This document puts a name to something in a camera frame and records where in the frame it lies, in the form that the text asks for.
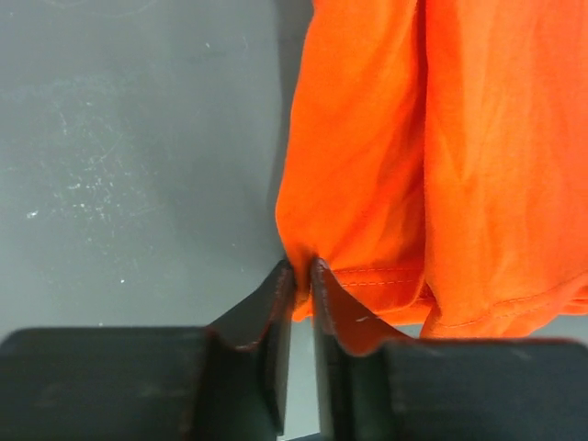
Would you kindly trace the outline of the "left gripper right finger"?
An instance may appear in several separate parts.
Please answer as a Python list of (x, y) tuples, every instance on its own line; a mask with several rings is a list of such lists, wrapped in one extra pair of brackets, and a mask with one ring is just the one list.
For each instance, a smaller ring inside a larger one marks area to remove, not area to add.
[(326, 440), (584, 440), (587, 349), (558, 338), (423, 339), (311, 265)]

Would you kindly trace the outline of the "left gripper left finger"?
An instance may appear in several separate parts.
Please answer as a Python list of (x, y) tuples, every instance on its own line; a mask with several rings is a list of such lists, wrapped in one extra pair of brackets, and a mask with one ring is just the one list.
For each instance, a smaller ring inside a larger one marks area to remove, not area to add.
[(1, 344), (4, 440), (275, 440), (294, 276), (205, 326), (28, 328)]

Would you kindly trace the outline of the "orange t shirt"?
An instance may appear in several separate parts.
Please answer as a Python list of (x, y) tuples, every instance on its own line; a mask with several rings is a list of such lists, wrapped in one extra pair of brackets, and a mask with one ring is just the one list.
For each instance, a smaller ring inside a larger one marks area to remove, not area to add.
[(276, 221), (310, 267), (424, 337), (587, 312), (587, 4), (316, 1)]

